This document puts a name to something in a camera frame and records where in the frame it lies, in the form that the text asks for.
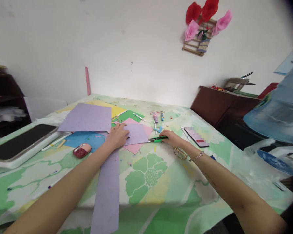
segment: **blue water jug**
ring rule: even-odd
[[[243,120],[266,137],[293,143],[293,69]]]

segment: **red container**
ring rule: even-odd
[[[263,99],[268,93],[276,89],[277,85],[278,83],[270,83],[270,85],[268,85],[268,87],[257,98]]]

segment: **paper flower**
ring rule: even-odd
[[[186,13],[186,24],[190,24],[192,20],[196,21],[201,14],[202,9],[201,6],[198,5],[196,2],[193,2]]]
[[[219,0],[206,0],[205,5],[202,8],[202,17],[199,21],[199,25],[204,22],[208,22],[211,17],[218,11]]]
[[[199,25],[194,20],[192,20],[186,30],[185,41],[192,40],[195,37],[195,35],[199,33],[198,31],[199,31]]]
[[[228,10],[225,15],[218,20],[216,26],[213,28],[212,36],[216,36],[220,33],[220,31],[224,30],[229,25],[232,17],[232,12]]]

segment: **lavender paper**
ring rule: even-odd
[[[58,131],[107,132],[111,128],[112,108],[78,103]]]
[[[129,130],[129,139],[126,140],[125,145],[134,145],[149,141],[142,124],[127,124],[124,129]]]
[[[118,219],[119,153],[116,149],[101,166],[90,234],[111,234],[117,231]]]

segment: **box cutter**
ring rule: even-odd
[[[149,139],[149,142],[162,142],[164,139],[168,139],[167,136],[161,136],[161,137],[156,137],[156,138],[152,138],[152,139]]]

